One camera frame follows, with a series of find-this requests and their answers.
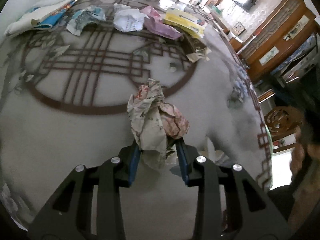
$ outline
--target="framed picture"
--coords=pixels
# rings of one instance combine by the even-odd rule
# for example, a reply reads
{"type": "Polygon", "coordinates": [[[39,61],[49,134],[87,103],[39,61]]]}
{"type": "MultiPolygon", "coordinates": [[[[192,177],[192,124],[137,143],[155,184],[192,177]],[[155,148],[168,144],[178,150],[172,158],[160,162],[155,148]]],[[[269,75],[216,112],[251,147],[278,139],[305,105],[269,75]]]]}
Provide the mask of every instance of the framed picture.
{"type": "Polygon", "coordinates": [[[233,33],[237,36],[241,35],[245,31],[241,22],[238,22],[236,26],[233,27],[233,33]]]}

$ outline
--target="silver screw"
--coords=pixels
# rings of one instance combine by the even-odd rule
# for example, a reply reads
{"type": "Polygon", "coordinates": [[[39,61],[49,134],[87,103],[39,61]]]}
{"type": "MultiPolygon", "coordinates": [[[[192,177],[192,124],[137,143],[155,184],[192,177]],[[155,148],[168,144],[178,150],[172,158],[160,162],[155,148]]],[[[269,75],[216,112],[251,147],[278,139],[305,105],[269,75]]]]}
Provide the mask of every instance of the silver screw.
{"type": "Polygon", "coordinates": [[[120,161],[121,161],[121,159],[120,159],[119,157],[113,157],[113,158],[111,159],[111,162],[114,163],[114,164],[117,164],[117,163],[119,163],[120,161]]]}
{"type": "Polygon", "coordinates": [[[204,163],[207,159],[204,156],[198,156],[196,160],[199,163],[204,163]]]}
{"type": "Polygon", "coordinates": [[[242,166],[240,164],[235,164],[232,166],[235,171],[242,171],[242,166]]]}
{"type": "Polygon", "coordinates": [[[76,172],[81,172],[83,170],[84,170],[84,166],[83,165],[76,166],[76,172]]]}

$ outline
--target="wooden chair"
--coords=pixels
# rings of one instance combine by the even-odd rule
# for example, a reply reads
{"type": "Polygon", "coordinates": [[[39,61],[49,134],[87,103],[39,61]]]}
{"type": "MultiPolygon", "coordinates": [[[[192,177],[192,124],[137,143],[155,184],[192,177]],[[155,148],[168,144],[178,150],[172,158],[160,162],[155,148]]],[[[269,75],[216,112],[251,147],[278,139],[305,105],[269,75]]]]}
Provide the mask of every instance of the wooden chair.
{"type": "MultiPolygon", "coordinates": [[[[266,125],[272,136],[272,141],[278,141],[295,133],[295,128],[302,123],[303,113],[291,106],[277,106],[265,116],[266,125]]],[[[294,148],[296,143],[273,150],[278,153],[294,148]]]]}

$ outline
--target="yellow package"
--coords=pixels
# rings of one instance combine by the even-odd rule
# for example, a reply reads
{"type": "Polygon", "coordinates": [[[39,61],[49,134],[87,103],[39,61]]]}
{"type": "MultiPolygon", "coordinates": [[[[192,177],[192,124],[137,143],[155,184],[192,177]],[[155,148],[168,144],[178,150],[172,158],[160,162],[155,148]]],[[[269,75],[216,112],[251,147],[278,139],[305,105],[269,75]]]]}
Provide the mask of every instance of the yellow package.
{"type": "Polygon", "coordinates": [[[169,8],[163,23],[178,26],[195,38],[203,38],[205,23],[193,15],[176,8],[169,8]]]}

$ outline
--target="table surface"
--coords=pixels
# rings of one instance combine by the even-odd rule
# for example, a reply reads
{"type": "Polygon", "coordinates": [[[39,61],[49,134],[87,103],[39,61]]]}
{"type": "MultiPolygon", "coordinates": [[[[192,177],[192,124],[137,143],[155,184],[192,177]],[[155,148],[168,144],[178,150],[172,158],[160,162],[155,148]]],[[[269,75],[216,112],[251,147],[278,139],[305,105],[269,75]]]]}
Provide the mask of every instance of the table surface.
{"type": "MultiPolygon", "coordinates": [[[[126,104],[149,77],[160,81],[165,101],[189,120],[187,144],[203,150],[208,136],[268,190],[271,158],[263,115],[249,80],[250,97],[239,109],[228,108],[239,60],[215,21],[199,8],[185,7],[209,24],[204,42],[212,50],[209,61],[191,64],[179,46],[162,44],[147,30],[116,31],[114,3],[152,5],[164,14],[177,1],[80,0],[54,31],[24,33],[0,50],[0,199],[12,217],[28,226],[75,166],[101,165],[132,143],[126,104]],[[72,35],[66,23],[90,4],[105,10],[106,23],[72,35]],[[139,48],[148,48],[148,56],[135,56],[139,48]],[[174,73],[171,62],[180,66],[174,73]],[[24,70],[31,81],[19,80],[24,70]]],[[[154,171],[140,162],[133,186],[121,188],[127,239],[191,238],[197,188],[187,188],[171,167],[154,171]]]]}

